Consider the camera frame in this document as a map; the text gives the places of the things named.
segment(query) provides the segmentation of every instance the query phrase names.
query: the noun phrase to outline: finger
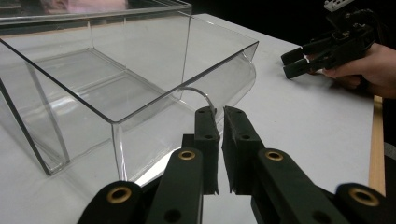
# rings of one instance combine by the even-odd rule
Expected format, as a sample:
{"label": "finger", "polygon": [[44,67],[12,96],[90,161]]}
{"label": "finger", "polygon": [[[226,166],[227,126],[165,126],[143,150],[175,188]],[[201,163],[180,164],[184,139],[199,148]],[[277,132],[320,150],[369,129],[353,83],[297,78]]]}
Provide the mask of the finger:
{"label": "finger", "polygon": [[378,95],[384,98],[396,99],[396,89],[388,88],[383,86],[377,86],[374,84],[369,85],[367,91],[371,94]]}
{"label": "finger", "polygon": [[334,80],[345,88],[355,90],[361,84],[359,76],[335,77]]}
{"label": "finger", "polygon": [[311,61],[311,60],[315,59],[316,56],[317,56],[316,54],[308,54],[308,55],[306,55],[306,59]]}
{"label": "finger", "polygon": [[312,75],[312,76],[322,75],[322,73],[320,72],[320,69],[315,70],[312,68],[307,72],[307,74]]}
{"label": "finger", "polygon": [[344,77],[356,74],[362,74],[366,70],[366,66],[369,62],[366,62],[367,58],[361,58],[358,60],[345,63],[334,69],[324,71],[328,77]]}

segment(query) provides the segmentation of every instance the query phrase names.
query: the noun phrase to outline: wooden table edge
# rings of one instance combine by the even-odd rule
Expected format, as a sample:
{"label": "wooden table edge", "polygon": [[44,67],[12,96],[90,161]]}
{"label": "wooden table edge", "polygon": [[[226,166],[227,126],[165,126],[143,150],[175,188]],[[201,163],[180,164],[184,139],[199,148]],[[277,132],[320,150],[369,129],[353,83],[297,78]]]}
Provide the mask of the wooden table edge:
{"label": "wooden table edge", "polygon": [[374,97],[369,187],[385,195],[384,130],[379,96]]}

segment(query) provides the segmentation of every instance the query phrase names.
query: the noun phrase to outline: clear plastic box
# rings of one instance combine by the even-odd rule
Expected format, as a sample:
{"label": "clear plastic box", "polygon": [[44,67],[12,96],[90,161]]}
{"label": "clear plastic box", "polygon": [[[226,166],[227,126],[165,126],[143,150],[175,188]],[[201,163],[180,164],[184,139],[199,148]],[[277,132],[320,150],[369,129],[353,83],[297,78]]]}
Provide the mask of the clear plastic box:
{"label": "clear plastic box", "polygon": [[252,87],[256,40],[189,4],[141,2],[0,19],[0,122],[13,116],[47,175],[101,148],[135,181],[193,133],[196,109],[213,105],[219,122]]}

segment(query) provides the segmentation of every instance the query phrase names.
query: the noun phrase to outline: white tabletop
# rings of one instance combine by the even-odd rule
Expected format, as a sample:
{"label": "white tabletop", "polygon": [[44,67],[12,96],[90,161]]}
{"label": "white tabletop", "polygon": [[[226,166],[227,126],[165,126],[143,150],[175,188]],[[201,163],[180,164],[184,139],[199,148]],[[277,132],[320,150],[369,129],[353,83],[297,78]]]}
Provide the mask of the white tabletop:
{"label": "white tabletop", "polygon": [[[328,191],[347,182],[368,185],[372,98],[346,91],[322,76],[286,79],[280,55],[297,46],[210,15],[197,17],[260,41],[253,59],[256,83],[235,107],[247,113],[267,147],[290,154],[316,185]],[[1,222],[76,223],[98,189],[75,189],[67,176],[40,174],[37,179],[28,170],[19,171],[19,164],[24,169],[39,168],[26,165],[28,154],[3,129],[0,142]],[[250,197],[229,193],[221,151],[219,191],[220,195],[204,197],[203,223],[256,222]]]}

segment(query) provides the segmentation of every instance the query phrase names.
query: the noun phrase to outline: brass screw insert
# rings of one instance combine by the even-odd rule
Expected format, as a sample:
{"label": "brass screw insert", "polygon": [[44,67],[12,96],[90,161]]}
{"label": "brass screw insert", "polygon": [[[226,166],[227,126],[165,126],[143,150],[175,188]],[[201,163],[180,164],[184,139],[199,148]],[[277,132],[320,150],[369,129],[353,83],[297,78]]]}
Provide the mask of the brass screw insert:
{"label": "brass screw insert", "polygon": [[378,206],[379,205],[379,200],[372,194],[370,191],[367,191],[365,189],[359,189],[359,188],[352,188],[349,190],[349,195],[352,197],[355,201],[362,203],[367,206]]}
{"label": "brass screw insert", "polygon": [[110,203],[123,203],[132,195],[132,191],[127,187],[115,187],[107,194],[107,201]]}
{"label": "brass screw insert", "polygon": [[270,159],[271,161],[282,161],[283,156],[282,154],[275,152],[275,151],[267,151],[265,152],[265,156]]}
{"label": "brass screw insert", "polygon": [[195,158],[195,153],[192,151],[181,151],[178,153],[178,157],[181,158],[183,161],[189,161]]}

